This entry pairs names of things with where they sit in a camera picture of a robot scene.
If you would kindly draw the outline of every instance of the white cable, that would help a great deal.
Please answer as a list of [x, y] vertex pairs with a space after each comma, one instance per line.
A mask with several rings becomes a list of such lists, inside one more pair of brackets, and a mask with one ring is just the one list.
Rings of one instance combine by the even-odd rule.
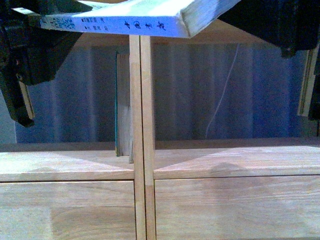
[[227, 75], [227, 77], [226, 77], [226, 81], [225, 81], [225, 84], [224, 84], [223, 92], [222, 92], [221, 98], [220, 98], [220, 100], [219, 100], [219, 103], [218, 103], [218, 105], [217, 105], [217, 107], [216, 107], [216, 109], [215, 109], [215, 112], [214, 112], [214, 114], [213, 114], [213, 116], [212, 116], [212, 118], [211, 118], [208, 126], [206, 127], [206, 130], [205, 130], [205, 139], [208, 139], [208, 132], [209, 132], [210, 125], [212, 124], [212, 122], [213, 122], [214, 119], [216, 118], [216, 115], [217, 115], [217, 112], [218, 112], [218, 110], [219, 110], [219, 108], [220, 108], [221, 102], [222, 102], [222, 100], [223, 100], [223, 98], [224, 98], [224, 96], [225, 96], [226, 89], [227, 89], [227, 85], [228, 85], [228, 81], [229, 81], [229, 79], [230, 79], [231, 72], [232, 72], [232, 70], [233, 70], [233, 68], [234, 68], [234, 65], [235, 65], [235, 62], [236, 62], [236, 59], [237, 59], [237, 56], [238, 56], [239, 45], [240, 45], [240, 44], [238, 43], [237, 46], [236, 46], [236, 50], [235, 50], [235, 54], [234, 54], [234, 57], [233, 57], [233, 61], [232, 61], [232, 64], [231, 64], [229, 73], [228, 73], [228, 75]]

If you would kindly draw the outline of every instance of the curtain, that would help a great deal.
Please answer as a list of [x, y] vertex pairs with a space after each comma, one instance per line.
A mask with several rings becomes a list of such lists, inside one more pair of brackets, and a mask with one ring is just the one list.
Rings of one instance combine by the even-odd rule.
[[[158, 140], [204, 139], [227, 80], [236, 44], [155, 45]], [[75, 48], [56, 79], [29, 88], [35, 126], [16, 124], [18, 143], [114, 141], [116, 52]], [[241, 44], [208, 139], [298, 137], [305, 52], [282, 59], [264, 44]]]

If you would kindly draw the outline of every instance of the wooden drawer front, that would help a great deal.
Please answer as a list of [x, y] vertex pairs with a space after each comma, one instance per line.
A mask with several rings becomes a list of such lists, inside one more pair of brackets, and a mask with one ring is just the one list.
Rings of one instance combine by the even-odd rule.
[[133, 181], [0, 184], [0, 240], [135, 240]]
[[157, 240], [320, 237], [320, 176], [155, 181]]

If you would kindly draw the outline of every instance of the wooden panel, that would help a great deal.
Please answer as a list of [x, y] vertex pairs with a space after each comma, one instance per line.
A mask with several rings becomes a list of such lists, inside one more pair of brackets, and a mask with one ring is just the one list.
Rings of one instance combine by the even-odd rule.
[[147, 240], [156, 240], [155, 183], [153, 175], [155, 160], [155, 120], [152, 70], [151, 38], [149, 36], [141, 36], [141, 89]]
[[133, 181], [0, 184], [0, 239], [135, 240]]
[[140, 37], [130, 35], [130, 92], [133, 126], [134, 195], [137, 240], [146, 240]]
[[116, 157], [114, 149], [114, 143], [3, 144], [0, 181], [133, 180], [129, 157]]
[[[155, 179], [320, 174], [319, 138], [183, 141], [159, 145], [163, 150], [156, 151]], [[198, 149], [177, 149], [191, 145]]]
[[156, 180], [158, 240], [319, 239], [320, 176]]
[[130, 66], [129, 54], [116, 56], [116, 113], [115, 113], [115, 151], [117, 156], [132, 158], [132, 114], [130, 99]]

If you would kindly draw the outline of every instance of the bookshelf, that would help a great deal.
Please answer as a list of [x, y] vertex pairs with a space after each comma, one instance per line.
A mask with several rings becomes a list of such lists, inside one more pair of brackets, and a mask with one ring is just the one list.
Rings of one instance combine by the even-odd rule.
[[319, 138], [156, 142], [154, 44], [140, 37], [148, 239], [319, 237]]
[[[130, 46], [134, 164], [116, 157], [113, 143], [1, 145], [1, 234], [51, 240], [320, 237], [318, 138], [155, 141], [153, 46], [221, 43], [265, 42], [218, 20], [191, 39], [83, 34], [75, 48]], [[24, 228], [13, 227], [18, 224]]]

